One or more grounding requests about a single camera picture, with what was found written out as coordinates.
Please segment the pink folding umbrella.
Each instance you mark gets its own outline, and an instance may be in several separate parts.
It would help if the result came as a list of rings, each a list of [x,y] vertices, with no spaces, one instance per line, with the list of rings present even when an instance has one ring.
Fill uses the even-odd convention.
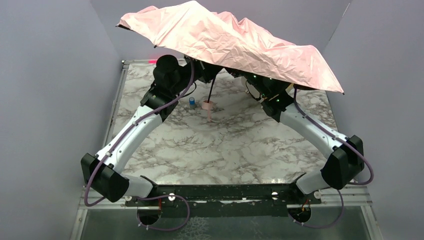
[[[312,90],[344,90],[313,45],[273,36],[248,18],[211,12],[195,0],[124,14],[118,27],[147,38],[154,46],[190,58],[288,82]]]

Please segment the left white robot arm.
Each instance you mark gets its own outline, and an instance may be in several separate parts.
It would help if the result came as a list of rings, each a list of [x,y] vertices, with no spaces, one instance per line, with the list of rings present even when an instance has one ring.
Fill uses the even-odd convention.
[[[146,177],[122,172],[141,143],[160,126],[195,81],[213,81],[222,66],[186,56],[182,66],[173,55],[163,55],[153,69],[153,82],[130,121],[95,155],[81,159],[86,181],[84,204],[92,207],[104,199],[114,203],[124,196],[146,198],[154,184]]]

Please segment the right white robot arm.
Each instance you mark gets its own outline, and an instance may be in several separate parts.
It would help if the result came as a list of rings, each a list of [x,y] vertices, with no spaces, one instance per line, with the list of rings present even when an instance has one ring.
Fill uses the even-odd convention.
[[[245,78],[246,87],[257,90],[255,100],[267,116],[295,130],[326,158],[320,170],[306,173],[293,182],[296,195],[326,188],[340,190],[365,168],[362,140],[355,135],[347,137],[304,112],[296,98],[286,91],[290,83],[229,67],[226,71],[235,78]]]

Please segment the small blue cap bottle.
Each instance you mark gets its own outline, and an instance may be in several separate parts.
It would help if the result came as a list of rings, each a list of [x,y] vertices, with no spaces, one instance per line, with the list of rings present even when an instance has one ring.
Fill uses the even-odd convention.
[[[196,108],[196,100],[195,100],[195,98],[194,97],[190,97],[188,99],[188,101],[189,101],[189,107],[191,109],[195,109]]]

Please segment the aluminium table frame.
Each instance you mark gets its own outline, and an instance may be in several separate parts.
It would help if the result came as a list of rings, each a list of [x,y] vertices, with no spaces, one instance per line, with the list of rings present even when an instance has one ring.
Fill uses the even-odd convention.
[[[196,81],[214,84],[222,65],[210,64],[186,56],[180,65],[172,55],[160,57],[153,69],[153,82],[125,127],[96,154],[85,154],[81,168],[86,185],[84,204],[89,192],[101,200],[115,203],[125,200],[137,209],[138,224],[154,229],[155,222],[167,208],[185,205],[186,219],[213,216],[289,217],[302,227],[311,217],[311,206],[320,203],[321,190],[342,190],[354,184],[354,178],[367,168],[369,180],[374,171],[364,157],[363,141],[356,135],[345,136],[302,110],[296,96],[290,96],[288,81],[279,81],[233,67],[225,70],[233,77],[243,77],[249,92],[257,90],[255,100],[267,116],[291,129],[313,144],[326,158],[317,171],[305,173],[291,183],[177,185],[157,184],[146,176],[123,173],[127,162],[141,143],[172,113],[179,100],[188,95]]]

